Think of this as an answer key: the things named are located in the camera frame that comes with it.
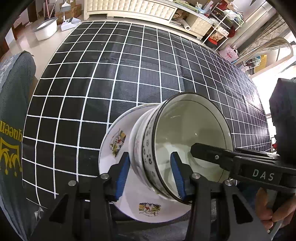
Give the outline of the person's right hand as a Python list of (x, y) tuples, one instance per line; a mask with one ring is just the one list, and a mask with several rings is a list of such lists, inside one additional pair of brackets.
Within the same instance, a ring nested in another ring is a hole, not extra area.
[(267, 208), (267, 192), (260, 188), (256, 194), (255, 212), (266, 230), (270, 230), (275, 222), (282, 221), (280, 227), (290, 224), (295, 213), (295, 195), (275, 212)]

